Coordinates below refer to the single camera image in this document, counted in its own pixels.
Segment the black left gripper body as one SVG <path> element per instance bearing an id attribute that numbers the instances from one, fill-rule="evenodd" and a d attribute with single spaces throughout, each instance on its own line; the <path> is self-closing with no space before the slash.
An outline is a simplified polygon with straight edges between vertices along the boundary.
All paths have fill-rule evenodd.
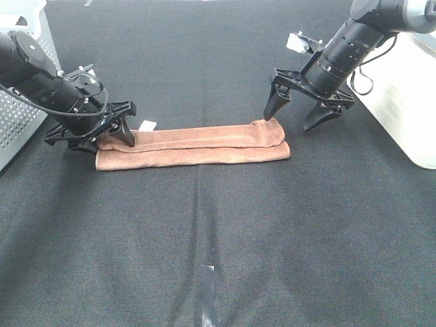
<path id="1" fill-rule="evenodd" d="M 74 116 L 56 117 L 59 122 L 46 133 L 45 141 L 54 145 L 60 140 L 93 140 L 109 133 L 112 124 L 125 119 L 126 116 L 136 116 L 136 105 L 131 101 L 106 104 L 101 112 L 93 112 L 91 116 L 81 112 Z"/>

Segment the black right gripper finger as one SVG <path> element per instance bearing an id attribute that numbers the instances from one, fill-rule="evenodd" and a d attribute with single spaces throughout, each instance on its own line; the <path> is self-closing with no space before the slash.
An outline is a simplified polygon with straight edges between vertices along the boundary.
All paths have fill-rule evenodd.
<path id="1" fill-rule="evenodd" d="M 291 88 L 283 84 L 272 83 L 270 95 L 264 109 L 264 120 L 271 120 L 279 109 L 291 101 Z"/>
<path id="2" fill-rule="evenodd" d="M 342 115 L 342 106 L 318 102 L 303 121 L 303 129 L 309 131 L 326 121 L 337 119 Z"/>

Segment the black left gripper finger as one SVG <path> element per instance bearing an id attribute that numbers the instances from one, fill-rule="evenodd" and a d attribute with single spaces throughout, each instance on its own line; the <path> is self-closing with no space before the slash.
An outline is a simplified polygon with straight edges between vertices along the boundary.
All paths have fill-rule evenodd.
<path id="1" fill-rule="evenodd" d="M 119 119 L 112 124 L 109 136 L 120 140 L 129 147 L 135 146 L 135 138 L 125 119 Z"/>
<path id="2" fill-rule="evenodd" d="M 67 142 L 68 149 L 71 151 L 81 151 L 85 153 L 96 153 L 98 146 L 90 140 L 70 140 Z"/>

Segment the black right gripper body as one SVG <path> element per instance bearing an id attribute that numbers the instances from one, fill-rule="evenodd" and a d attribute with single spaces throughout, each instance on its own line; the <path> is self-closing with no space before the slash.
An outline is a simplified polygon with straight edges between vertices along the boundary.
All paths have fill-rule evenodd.
<path id="1" fill-rule="evenodd" d="M 286 85 L 287 87 L 291 88 L 291 91 L 301 92 L 317 102 L 340 105 L 342 106 L 342 109 L 349 109 L 354 105 L 354 98 L 341 89 L 337 89 L 332 95 L 321 94 L 320 92 L 316 91 L 308 83 L 307 79 L 297 71 L 275 68 L 275 77 L 272 79 L 271 84 L 272 83 Z"/>

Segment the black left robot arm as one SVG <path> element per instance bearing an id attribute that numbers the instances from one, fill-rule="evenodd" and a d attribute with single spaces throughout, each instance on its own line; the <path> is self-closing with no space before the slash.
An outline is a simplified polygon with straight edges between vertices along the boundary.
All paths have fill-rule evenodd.
<path id="1" fill-rule="evenodd" d="M 37 108 L 58 123 L 45 141 L 66 141 L 69 150 L 96 153 L 104 134 L 134 146 L 135 138 L 125 118 L 136 114 L 131 101 L 108 102 L 92 65 L 65 74 L 42 47 L 23 31 L 1 34 L 1 90 Z"/>

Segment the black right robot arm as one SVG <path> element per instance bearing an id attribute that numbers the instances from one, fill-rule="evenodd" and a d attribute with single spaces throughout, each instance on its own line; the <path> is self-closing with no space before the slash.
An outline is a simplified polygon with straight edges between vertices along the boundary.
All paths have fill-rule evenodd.
<path id="1" fill-rule="evenodd" d="M 289 103 L 293 90 L 317 102 L 304 120 L 306 131 L 340 117 L 344 109 L 354 105 L 354 98 L 339 87 L 368 62 L 370 52 L 401 32 L 434 30 L 434 1 L 354 1 L 349 18 L 327 44 L 302 33 L 290 34 L 287 47 L 308 54 L 310 59 L 299 71 L 276 69 L 264 119 L 272 119 Z"/>

